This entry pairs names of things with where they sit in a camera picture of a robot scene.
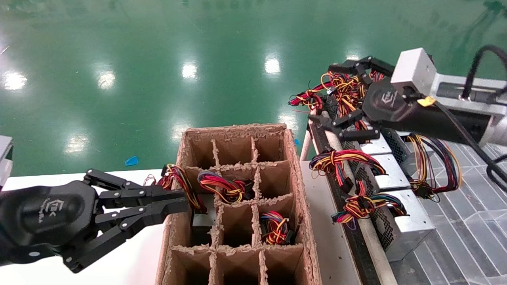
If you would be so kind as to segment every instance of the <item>green floor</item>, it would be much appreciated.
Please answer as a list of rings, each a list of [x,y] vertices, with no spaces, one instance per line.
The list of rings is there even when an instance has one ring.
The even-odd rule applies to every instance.
[[[507,48],[507,14],[495,6],[1,1],[0,133],[15,140],[12,174],[157,168],[174,161],[188,127],[284,122],[302,140],[306,117],[288,97],[329,63],[366,55],[395,63],[423,46],[439,72],[463,75],[481,45]],[[481,75],[504,78],[488,59]],[[133,155],[139,164],[125,167]]]

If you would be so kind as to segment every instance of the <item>gripper logo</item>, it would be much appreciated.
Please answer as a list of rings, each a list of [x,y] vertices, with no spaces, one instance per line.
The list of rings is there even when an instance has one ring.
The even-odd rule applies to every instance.
[[[56,213],[63,209],[63,204],[65,201],[56,199],[53,201],[49,201],[50,198],[47,198],[42,202],[41,208],[39,210],[39,224],[44,221],[45,213],[49,213],[50,217],[56,217]]]

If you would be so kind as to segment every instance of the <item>yellow wire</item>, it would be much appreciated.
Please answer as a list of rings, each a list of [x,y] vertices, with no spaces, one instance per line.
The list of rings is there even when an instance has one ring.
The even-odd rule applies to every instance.
[[[329,74],[324,73],[324,74],[320,77],[320,83],[322,84],[322,87],[324,87],[326,90],[329,90],[329,89],[331,89],[331,88],[326,87],[326,86],[325,86],[325,84],[324,84],[324,79],[323,79],[323,78],[324,78],[324,76],[326,76],[326,75],[329,75]]]

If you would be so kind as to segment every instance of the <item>black cable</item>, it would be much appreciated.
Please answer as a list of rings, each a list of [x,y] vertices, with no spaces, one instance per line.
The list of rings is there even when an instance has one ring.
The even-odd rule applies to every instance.
[[[493,162],[496,165],[497,163],[499,163],[499,162],[501,162],[502,160],[505,160],[505,159],[507,159],[507,154],[504,154],[504,155],[500,156],[499,158],[493,160]],[[498,181],[498,179],[496,179],[496,177],[493,175],[493,173],[491,172],[491,168],[489,166],[486,167],[486,173],[488,174],[488,177],[491,179],[491,181],[493,181],[495,184],[498,185],[498,187],[500,187],[502,190],[505,191],[504,186],[500,185],[500,181]]]
[[[474,60],[472,62],[472,66],[468,71],[468,75],[466,76],[465,87],[463,89],[463,93],[461,94],[461,98],[468,99],[470,96],[470,92],[472,90],[472,84],[474,83],[474,77],[476,76],[477,69],[479,68],[479,63],[484,56],[484,53],[490,51],[494,53],[498,58],[502,61],[503,67],[505,68],[505,72],[507,72],[507,54],[501,48],[494,45],[485,45],[483,46],[475,55]],[[498,89],[495,92],[495,97],[498,97],[507,92],[507,84],[502,88]]]
[[[470,95],[470,92],[472,90],[472,83],[474,82],[474,77],[477,73],[477,69],[479,67],[479,63],[481,62],[481,59],[486,51],[490,51],[494,53],[503,63],[503,66],[505,68],[505,71],[507,72],[507,54],[504,50],[501,48],[494,46],[494,45],[485,45],[483,46],[474,57],[474,60],[472,62],[472,66],[470,70],[468,71],[468,75],[466,76],[465,81],[465,87],[463,89],[463,93],[461,94],[461,97],[464,99],[467,99]],[[507,85],[503,87],[502,89],[499,89],[495,92],[495,97],[499,97],[503,93],[507,92]],[[471,148],[479,155],[479,157],[486,162],[488,165],[486,168],[486,173],[488,174],[488,177],[500,187],[503,191],[507,192],[507,187],[500,183],[498,179],[493,175],[493,172],[500,177],[501,180],[507,183],[507,173],[505,173],[500,167],[498,167],[497,162],[501,161],[502,157],[497,158],[495,161],[493,161],[477,144],[477,142],[472,138],[470,133],[465,130],[463,125],[456,119],[456,117],[447,109],[444,105],[442,105],[440,102],[436,101],[434,105],[439,108],[448,118],[451,120],[453,125],[456,127],[460,135],[465,139],[466,143],[471,146]]]
[[[477,144],[477,142],[472,138],[470,133],[465,130],[463,125],[456,119],[456,117],[447,109],[444,105],[442,105],[440,102],[436,101],[434,105],[439,108],[444,114],[451,120],[453,125],[456,127],[458,132],[461,134],[461,136],[465,139],[466,143],[471,146],[471,148],[479,155],[479,157],[486,162],[488,167],[486,168],[486,172],[491,173],[491,171],[494,171],[496,175],[500,177],[504,182],[507,182],[507,173],[503,172],[503,170],[496,165],[496,163],[481,149],[481,147]],[[499,181],[493,177],[493,175],[488,175],[488,177],[495,182],[498,187],[500,187],[502,190],[507,192],[507,187],[505,185],[502,185],[499,183]]]

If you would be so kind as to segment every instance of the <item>wire connector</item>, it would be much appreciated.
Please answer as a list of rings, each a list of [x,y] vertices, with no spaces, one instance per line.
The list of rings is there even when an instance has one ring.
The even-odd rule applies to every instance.
[[[354,187],[354,182],[352,182],[352,180],[349,177],[347,177],[345,179],[345,181],[343,182],[343,185],[340,186],[340,190],[342,190],[343,193],[348,194],[348,193],[350,193],[350,190],[352,190],[353,187]]]

